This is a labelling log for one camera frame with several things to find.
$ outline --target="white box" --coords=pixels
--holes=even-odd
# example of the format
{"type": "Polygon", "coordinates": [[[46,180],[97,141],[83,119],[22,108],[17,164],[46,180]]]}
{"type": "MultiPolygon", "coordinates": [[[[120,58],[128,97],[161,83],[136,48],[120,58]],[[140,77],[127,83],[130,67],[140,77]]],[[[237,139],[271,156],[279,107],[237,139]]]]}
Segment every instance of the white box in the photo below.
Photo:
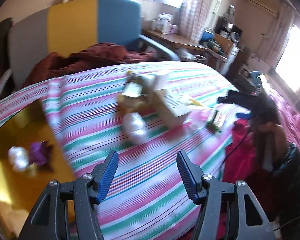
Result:
{"type": "Polygon", "coordinates": [[[169,89],[155,90],[152,106],[170,129],[182,125],[190,113],[190,109],[169,89]]]}

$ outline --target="pink fabric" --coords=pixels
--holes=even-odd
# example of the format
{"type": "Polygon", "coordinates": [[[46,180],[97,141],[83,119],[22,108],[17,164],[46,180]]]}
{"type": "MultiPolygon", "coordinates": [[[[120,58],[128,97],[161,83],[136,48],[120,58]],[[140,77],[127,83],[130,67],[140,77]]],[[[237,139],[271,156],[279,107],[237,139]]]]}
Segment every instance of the pink fabric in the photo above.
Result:
{"type": "Polygon", "coordinates": [[[203,34],[212,0],[184,0],[180,13],[180,35],[198,42],[203,34]]]}
{"type": "Polygon", "coordinates": [[[300,112],[291,106],[276,90],[268,91],[269,96],[275,101],[280,122],[289,142],[294,142],[300,149],[300,112]]]}

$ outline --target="striped bedsheet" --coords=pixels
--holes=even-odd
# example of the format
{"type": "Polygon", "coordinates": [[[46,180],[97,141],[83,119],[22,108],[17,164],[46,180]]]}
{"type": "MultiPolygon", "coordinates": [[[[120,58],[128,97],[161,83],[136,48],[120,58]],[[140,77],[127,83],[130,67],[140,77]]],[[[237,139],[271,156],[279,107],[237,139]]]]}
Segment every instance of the striped bedsheet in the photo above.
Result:
{"type": "Polygon", "coordinates": [[[195,223],[199,209],[188,199],[176,166],[185,150],[204,172],[218,175],[224,148],[231,143],[235,105],[216,99],[235,89],[212,68],[188,62],[151,62],[104,67],[26,87],[0,101],[0,126],[36,99],[42,101],[49,126],[76,176],[92,171],[111,149],[119,167],[107,198],[97,207],[105,240],[177,239],[195,223]],[[159,116],[144,113],[148,140],[133,146],[121,127],[116,94],[129,69],[152,73],[170,69],[169,87],[227,114],[222,133],[204,127],[168,130],[159,116]]]}

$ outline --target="white plush toy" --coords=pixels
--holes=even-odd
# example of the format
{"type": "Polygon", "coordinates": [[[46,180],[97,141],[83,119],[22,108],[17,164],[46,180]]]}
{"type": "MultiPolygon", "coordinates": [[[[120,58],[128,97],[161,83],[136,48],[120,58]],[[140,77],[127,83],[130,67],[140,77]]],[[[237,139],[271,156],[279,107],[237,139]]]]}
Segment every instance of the white plush toy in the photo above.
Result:
{"type": "Polygon", "coordinates": [[[122,118],[122,125],[131,143],[140,145],[146,142],[146,123],[139,113],[126,114],[122,118]]]}

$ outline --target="yellow surface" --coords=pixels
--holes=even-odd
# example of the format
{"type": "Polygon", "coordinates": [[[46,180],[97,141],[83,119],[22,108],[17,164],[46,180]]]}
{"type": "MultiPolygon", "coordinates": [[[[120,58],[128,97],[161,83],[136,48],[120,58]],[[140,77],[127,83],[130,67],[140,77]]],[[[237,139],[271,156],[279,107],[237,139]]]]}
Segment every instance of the yellow surface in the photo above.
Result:
{"type": "MultiPolygon", "coordinates": [[[[0,128],[0,200],[11,203],[15,209],[31,211],[52,179],[62,183],[75,180],[75,176],[45,120],[40,102],[35,101],[0,128]],[[8,160],[8,149],[22,146],[29,150],[35,141],[48,141],[53,146],[50,161],[52,169],[32,165],[30,170],[15,172],[8,160]]],[[[74,218],[73,207],[69,208],[69,217],[74,218]]]]}
{"type": "Polygon", "coordinates": [[[67,57],[98,42],[98,0],[76,0],[49,8],[48,51],[67,57]]]}

